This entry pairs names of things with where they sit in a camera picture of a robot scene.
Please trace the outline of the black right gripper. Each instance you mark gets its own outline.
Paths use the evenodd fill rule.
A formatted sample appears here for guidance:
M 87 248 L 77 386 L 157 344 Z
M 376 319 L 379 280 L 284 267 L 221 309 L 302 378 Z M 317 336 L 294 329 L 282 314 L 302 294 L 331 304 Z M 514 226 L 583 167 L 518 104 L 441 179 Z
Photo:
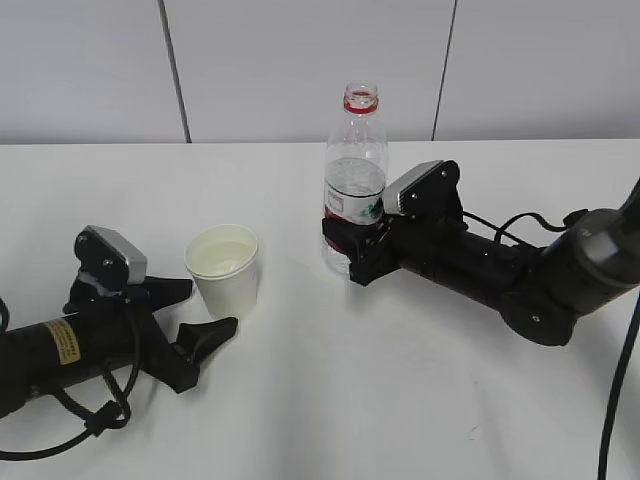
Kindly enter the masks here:
M 329 216 L 322 233 L 347 257 L 347 278 L 360 286 L 404 269 L 451 290 L 480 288 L 472 252 L 479 238 L 468 232 L 461 212 L 437 220 L 385 215 L 373 225 Z

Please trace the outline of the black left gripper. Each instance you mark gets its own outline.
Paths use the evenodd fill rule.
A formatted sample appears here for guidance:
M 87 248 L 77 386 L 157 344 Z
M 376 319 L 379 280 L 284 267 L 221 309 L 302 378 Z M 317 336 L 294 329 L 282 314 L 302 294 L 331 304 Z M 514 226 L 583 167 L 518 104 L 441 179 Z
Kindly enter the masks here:
M 154 313 L 189 300 L 190 279 L 147 276 L 121 292 L 99 292 L 75 280 L 66 314 L 77 338 L 81 362 L 91 368 L 119 368 L 139 361 L 142 371 L 183 393 L 197 385 L 200 368 L 237 333 L 239 321 L 227 317 L 208 323 L 179 326 L 175 342 L 164 335 Z

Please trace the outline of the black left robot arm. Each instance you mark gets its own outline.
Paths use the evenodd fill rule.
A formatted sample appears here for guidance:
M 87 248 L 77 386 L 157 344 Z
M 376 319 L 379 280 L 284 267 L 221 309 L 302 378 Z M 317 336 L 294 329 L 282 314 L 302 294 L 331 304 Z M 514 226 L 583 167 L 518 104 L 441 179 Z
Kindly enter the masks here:
M 237 331 L 227 317 L 180 325 L 175 341 L 155 312 L 188 300 L 188 279 L 148 277 L 113 295 L 101 296 L 77 281 L 65 314 L 1 336 L 1 414 L 28 401 L 99 376 L 103 369 L 137 364 L 176 393 L 196 386 L 202 364 Z

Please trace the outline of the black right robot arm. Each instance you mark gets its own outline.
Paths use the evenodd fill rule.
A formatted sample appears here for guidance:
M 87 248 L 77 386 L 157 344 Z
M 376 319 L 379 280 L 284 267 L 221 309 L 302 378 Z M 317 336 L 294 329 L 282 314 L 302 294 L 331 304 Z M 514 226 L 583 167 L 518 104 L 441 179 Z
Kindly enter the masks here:
M 497 311 L 526 339 L 568 343 L 577 320 L 639 284 L 639 191 L 618 209 L 583 211 L 550 246 L 507 246 L 468 231 L 452 180 L 424 179 L 399 215 L 375 225 L 322 221 L 326 240 L 367 286 L 408 270 Z

